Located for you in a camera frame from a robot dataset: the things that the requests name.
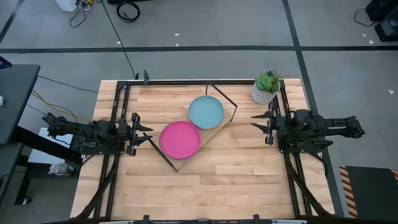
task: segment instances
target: yellow and black hazard stripe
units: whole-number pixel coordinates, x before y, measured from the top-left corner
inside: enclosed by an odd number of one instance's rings
[[[398,185],[398,171],[392,169],[391,172],[394,173],[394,176],[396,177],[396,181],[397,181],[397,185]]]
[[[343,188],[344,194],[346,196],[349,217],[356,218],[358,216],[358,213],[356,211],[353,189],[351,188],[351,182],[349,181],[348,171],[345,166],[340,167],[340,175],[341,181],[343,181]]]

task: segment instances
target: wooden table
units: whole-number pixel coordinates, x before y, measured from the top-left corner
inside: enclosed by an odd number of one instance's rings
[[[93,119],[110,119],[116,82],[101,82]],[[291,110],[307,108],[301,81],[286,79],[285,84]],[[178,173],[148,142],[137,148],[135,157],[123,154],[112,220],[142,220],[143,215],[150,215],[151,220],[250,219],[254,214],[260,218],[294,217],[283,155],[276,143],[264,144],[265,135],[249,124],[266,122],[251,116],[263,114],[267,105],[258,105],[251,99],[252,85],[217,87],[238,105],[233,121]],[[133,86],[127,118],[133,112],[138,113],[141,123],[154,129],[148,134],[155,136],[184,114],[194,98],[204,94],[204,85]],[[234,107],[212,87],[209,95],[217,97],[232,114]],[[322,163],[308,154],[301,157],[308,188],[324,208],[333,213]],[[82,167],[71,217],[83,210],[97,190],[102,161],[103,156],[98,155]],[[303,213],[300,191],[297,195]],[[102,215],[107,196],[105,193],[103,197]]]

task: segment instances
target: blue plate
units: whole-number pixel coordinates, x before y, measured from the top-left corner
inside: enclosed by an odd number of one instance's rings
[[[194,99],[188,109],[189,120],[198,128],[211,129],[217,127],[224,118],[224,107],[212,96],[199,96]]]

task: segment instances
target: potted succulent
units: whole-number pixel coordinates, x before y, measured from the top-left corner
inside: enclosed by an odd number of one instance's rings
[[[257,76],[251,89],[251,98],[259,104],[268,104],[278,94],[280,74],[277,69]]]

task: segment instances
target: pink plate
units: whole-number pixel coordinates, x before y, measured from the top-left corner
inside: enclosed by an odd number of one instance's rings
[[[186,159],[200,147],[198,128],[188,121],[168,124],[160,134],[160,148],[173,159]]]

